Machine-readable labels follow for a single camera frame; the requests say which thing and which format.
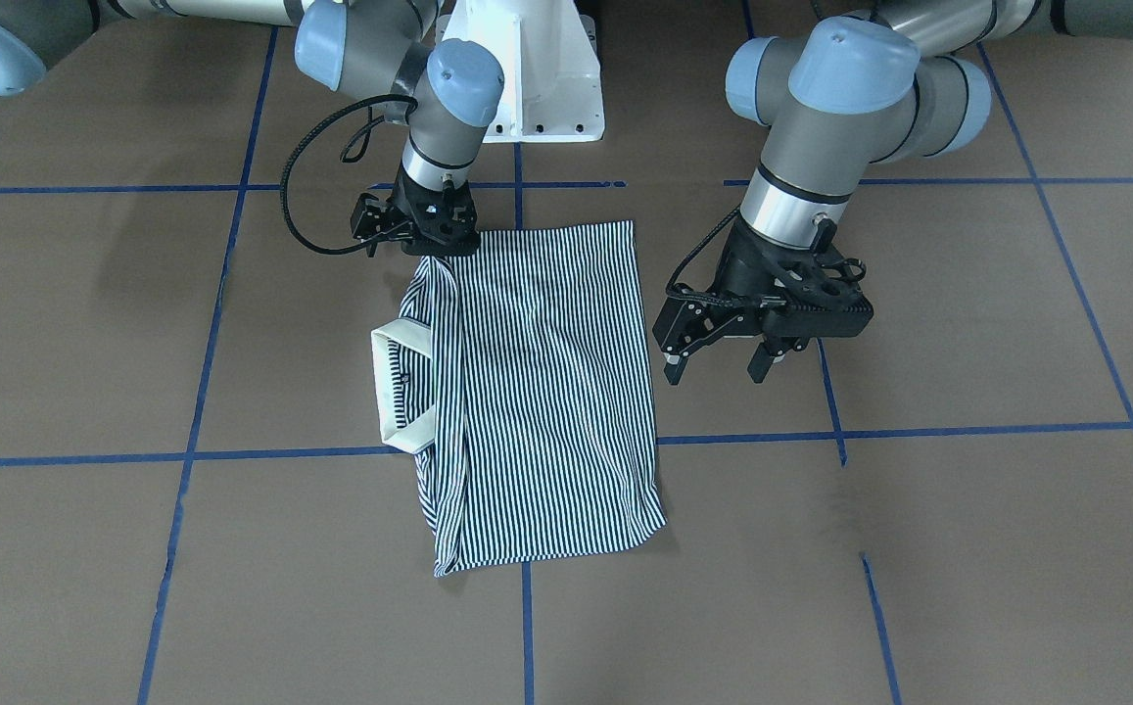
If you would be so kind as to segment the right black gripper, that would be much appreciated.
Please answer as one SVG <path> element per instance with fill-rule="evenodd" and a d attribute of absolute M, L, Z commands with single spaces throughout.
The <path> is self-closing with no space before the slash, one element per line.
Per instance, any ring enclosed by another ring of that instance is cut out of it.
<path fill-rule="evenodd" d="M 387 199 L 364 193 L 356 201 L 350 229 L 363 247 L 401 244 L 404 254 L 420 258 L 465 258 L 482 245 L 471 187 L 449 179 L 431 189 L 397 175 Z"/>

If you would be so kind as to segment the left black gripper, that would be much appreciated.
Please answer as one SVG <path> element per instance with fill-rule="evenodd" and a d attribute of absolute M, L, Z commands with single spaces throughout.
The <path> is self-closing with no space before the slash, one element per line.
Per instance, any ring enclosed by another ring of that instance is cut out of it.
<path fill-rule="evenodd" d="M 696 290 L 680 281 L 719 232 L 729 238 L 712 284 Z M 763 384 L 789 350 L 803 350 L 808 340 L 860 335 L 874 318 L 860 286 L 867 270 L 840 254 L 835 233 L 833 218 L 813 215 L 811 246 L 798 250 L 768 241 L 736 213 L 719 220 L 673 269 L 651 329 L 668 385 L 679 385 L 688 360 L 723 338 L 760 339 L 748 375 Z"/>

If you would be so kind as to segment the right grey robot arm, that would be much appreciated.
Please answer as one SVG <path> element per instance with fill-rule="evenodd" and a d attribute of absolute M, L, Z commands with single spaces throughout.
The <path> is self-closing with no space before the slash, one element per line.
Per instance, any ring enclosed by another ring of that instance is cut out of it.
<path fill-rule="evenodd" d="M 236 142 L 256 63 L 278 54 L 296 80 L 280 109 L 333 108 L 287 165 L 343 117 L 351 164 L 374 126 L 404 125 L 387 196 L 361 195 L 343 255 L 400 244 L 431 258 L 480 244 L 468 175 L 504 79 L 489 50 L 429 43 L 441 1 L 0 1 L 0 186 L 121 186 L 235 180 Z"/>

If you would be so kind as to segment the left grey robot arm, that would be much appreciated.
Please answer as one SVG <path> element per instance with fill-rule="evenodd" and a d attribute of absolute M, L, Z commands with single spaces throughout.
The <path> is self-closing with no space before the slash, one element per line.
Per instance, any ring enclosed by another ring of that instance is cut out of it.
<path fill-rule="evenodd" d="M 753 339 L 764 381 L 813 339 L 860 335 L 874 317 L 861 260 L 834 244 L 868 165 L 938 158 L 990 117 L 982 68 L 959 50 L 1017 34 L 1133 40 L 1133 1 L 874 1 L 803 37 L 753 37 L 729 63 L 736 116 L 767 126 L 708 289 L 668 278 L 651 334 L 678 384 L 688 359 L 725 338 Z"/>

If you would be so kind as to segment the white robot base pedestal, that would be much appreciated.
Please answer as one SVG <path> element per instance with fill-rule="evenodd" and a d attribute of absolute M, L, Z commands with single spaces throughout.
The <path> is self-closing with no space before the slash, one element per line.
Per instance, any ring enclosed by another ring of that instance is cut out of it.
<path fill-rule="evenodd" d="M 489 49 L 504 74 L 487 143 L 589 143 L 606 131 L 597 1 L 446 1 L 435 39 Z"/>

